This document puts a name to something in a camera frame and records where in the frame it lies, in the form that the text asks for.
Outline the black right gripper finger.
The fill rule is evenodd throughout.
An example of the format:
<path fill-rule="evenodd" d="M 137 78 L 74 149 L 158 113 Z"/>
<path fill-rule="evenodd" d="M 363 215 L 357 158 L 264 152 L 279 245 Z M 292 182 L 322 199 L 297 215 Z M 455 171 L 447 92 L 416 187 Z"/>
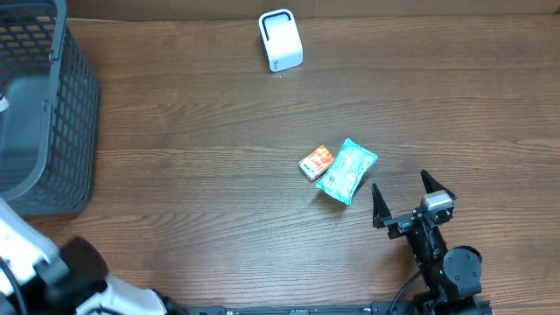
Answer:
<path fill-rule="evenodd" d="M 439 191 L 445 191 L 452 200 L 456 199 L 456 195 L 452 191 L 450 191 L 442 184 L 440 184 L 437 180 L 435 180 L 426 170 L 421 170 L 420 174 L 421 174 L 425 191 L 427 193 L 436 193 Z"/>
<path fill-rule="evenodd" d="M 385 228 L 385 222 L 392 219 L 391 212 L 382 197 L 377 184 L 372 184 L 372 199 L 373 199 L 373 227 Z"/>

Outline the teal wet wipes pack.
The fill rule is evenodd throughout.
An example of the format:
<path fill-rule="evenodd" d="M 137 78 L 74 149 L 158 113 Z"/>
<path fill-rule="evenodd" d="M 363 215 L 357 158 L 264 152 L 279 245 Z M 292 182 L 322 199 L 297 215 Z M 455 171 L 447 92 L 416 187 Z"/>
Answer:
<path fill-rule="evenodd" d="M 347 138 L 316 187 L 337 201 L 350 205 L 364 174 L 377 159 L 375 153 Z"/>

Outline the orange small snack box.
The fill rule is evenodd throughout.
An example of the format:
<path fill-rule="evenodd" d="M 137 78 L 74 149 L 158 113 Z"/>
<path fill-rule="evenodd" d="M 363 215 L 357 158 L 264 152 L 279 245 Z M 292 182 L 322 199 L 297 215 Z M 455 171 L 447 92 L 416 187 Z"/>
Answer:
<path fill-rule="evenodd" d="M 324 145 L 321 145 L 300 160 L 298 166 L 310 181 L 314 181 L 329 169 L 333 160 L 333 154 Z"/>

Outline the beige brown snack pouch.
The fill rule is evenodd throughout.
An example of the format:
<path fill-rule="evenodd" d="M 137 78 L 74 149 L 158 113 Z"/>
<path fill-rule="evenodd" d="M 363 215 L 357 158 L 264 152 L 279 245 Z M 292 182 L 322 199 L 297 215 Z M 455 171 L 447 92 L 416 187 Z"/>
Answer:
<path fill-rule="evenodd" d="M 4 96 L 2 96 L 0 98 L 0 112 L 5 111 L 8 107 L 9 107 L 9 102 Z"/>

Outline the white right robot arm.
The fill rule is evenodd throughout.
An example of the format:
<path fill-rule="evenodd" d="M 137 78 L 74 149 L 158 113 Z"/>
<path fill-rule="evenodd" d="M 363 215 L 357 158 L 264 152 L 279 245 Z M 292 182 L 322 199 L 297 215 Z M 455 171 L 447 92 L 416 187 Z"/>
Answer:
<path fill-rule="evenodd" d="M 418 266 L 381 314 L 484 315 L 493 312 L 482 292 L 482 256 L 470 246 L 447 248 L 439 227 L 453 217 L 456 195 L 421 171 L 426 194 L 412 213 L 394 217 L 377 185 L 372 185 L 373 227 L 388 237 L 406 237 Z"/>

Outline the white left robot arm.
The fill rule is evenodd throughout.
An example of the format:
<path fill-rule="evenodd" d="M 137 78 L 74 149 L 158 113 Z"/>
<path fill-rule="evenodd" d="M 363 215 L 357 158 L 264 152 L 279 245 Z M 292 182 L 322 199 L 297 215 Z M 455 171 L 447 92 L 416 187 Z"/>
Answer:
<path fill-rule="evenodd" d="M 1 313 L 186 315 L 156 290 L 110 274 L 99 252 L 82 237 L 58 248 L 1 202 Z"/>

